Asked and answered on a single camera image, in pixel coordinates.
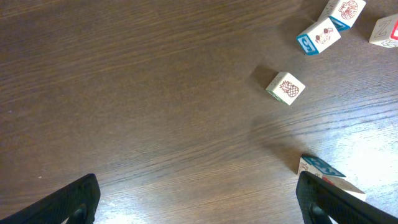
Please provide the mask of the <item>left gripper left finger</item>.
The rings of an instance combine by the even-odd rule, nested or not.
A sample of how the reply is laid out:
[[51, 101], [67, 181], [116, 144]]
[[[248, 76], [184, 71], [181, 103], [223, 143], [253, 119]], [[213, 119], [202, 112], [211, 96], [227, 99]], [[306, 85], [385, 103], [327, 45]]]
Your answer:
[[94, 174], [86, 174], [56, 192], [4, 218], [1, 223], [93, 224], [101, 192]]

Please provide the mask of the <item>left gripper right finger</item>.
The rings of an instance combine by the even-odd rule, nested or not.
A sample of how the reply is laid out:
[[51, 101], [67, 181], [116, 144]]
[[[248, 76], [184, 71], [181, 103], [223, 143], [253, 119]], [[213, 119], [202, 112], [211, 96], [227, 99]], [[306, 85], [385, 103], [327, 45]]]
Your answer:
[[397, 218], [344, 192], [314, 174], [299, 175], [296, 196], [305, 224], [397, 224]]

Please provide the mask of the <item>wooden block red bottom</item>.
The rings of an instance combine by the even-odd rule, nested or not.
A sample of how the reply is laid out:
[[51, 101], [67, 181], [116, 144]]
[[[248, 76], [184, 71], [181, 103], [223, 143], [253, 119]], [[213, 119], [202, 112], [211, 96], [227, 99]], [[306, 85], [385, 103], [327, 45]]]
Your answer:
[[362, 201], [366, 200], [366, 194], [362, 190], [354, 186], [352, 183], [348, 182], [346, 180], [346, 176], [343, 173], [341, 173], [319, 157], [302, 154], [298, 164], [297, 175], [300, 175], [300, 173], [303, 171], [307, 171], [325, 180], [326, 182], [335, 185], [339, 189]]

